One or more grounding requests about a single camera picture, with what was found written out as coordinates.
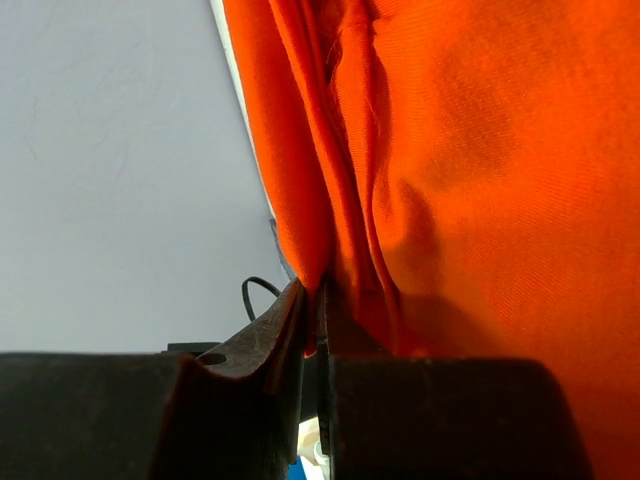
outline gray wall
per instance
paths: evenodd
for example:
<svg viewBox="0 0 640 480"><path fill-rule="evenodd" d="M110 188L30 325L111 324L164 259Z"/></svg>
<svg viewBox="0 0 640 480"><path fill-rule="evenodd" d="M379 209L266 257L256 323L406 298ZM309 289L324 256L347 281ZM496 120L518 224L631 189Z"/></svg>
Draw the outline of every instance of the gray wall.
<svg viewBox="0 0 640 480"><path fill-rule="evenodd" d="M0 350L224 340L268 218L207 0L0 0Z"/></svg>

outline orange fabric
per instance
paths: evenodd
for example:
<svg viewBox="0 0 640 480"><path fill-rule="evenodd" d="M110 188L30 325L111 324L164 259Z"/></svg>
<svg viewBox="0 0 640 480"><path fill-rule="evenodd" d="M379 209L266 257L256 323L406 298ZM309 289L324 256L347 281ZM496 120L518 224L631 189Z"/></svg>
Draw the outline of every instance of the orange fabric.
<svg viewBox="0 0 640 480"><path fill-rule="evenodd" d="M398 354L549 366L640 477L640 16L622 0L227 0L283 248Z"/></svg>

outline black cable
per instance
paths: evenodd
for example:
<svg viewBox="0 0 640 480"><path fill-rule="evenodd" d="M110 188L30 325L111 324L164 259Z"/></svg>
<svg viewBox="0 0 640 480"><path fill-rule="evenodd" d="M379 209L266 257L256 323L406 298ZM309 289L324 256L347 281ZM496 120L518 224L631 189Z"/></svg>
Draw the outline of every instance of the black cable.
<svg viewBox="0 0 640 480"><path fill-rule="evenodd" d="M278 290L273 284L260 277L249 277L244 282L242 282L242 301L244 302L244 309L247 311L249 321L253 322L256 319L256 314L254 313L253 306L251 305L251 298L249 298L249 283L260 285L262 288L269 290L276 297L279 297L282 292Z"/></svg>

